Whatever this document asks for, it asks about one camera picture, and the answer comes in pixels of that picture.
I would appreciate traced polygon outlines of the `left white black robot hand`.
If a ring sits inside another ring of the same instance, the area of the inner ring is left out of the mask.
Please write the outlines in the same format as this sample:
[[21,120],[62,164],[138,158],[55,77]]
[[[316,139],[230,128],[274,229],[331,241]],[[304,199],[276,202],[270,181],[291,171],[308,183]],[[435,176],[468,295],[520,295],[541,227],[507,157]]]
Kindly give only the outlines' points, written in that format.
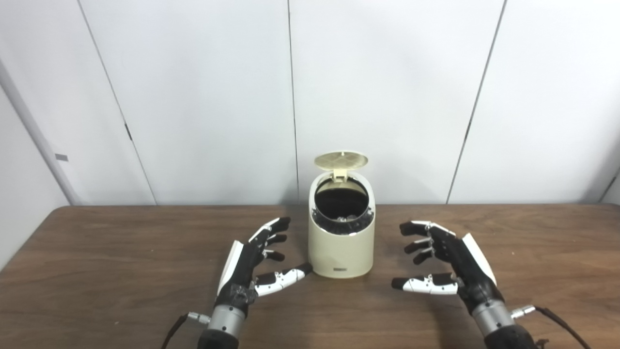
[[312,274],[313,267],[305,262],[281,271],[254,273],[265,260],[283,261],[284,254],[269,249],[287,240],[290,217],[277,217],[263,224],[246,242],[235,240],[220,277],[214,307],[241,311],[248,316],[249,307],[259,297],[279,292]]

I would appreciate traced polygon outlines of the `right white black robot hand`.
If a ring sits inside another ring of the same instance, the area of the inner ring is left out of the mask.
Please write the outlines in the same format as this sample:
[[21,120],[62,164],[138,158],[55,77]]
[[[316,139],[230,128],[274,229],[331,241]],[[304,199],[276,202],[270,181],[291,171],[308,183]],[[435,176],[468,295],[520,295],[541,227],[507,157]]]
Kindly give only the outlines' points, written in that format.
[[431,295],[458,295],[469,313],[481,304],[505,300],[489,261],[470,233],[459,237],[430,221],[407,221],[399,228],[403,236],[420,236],[404,248],[406,254],[417,253],[414,265],[435,258],[450,264],[452,271],[394,278],[392,288]]

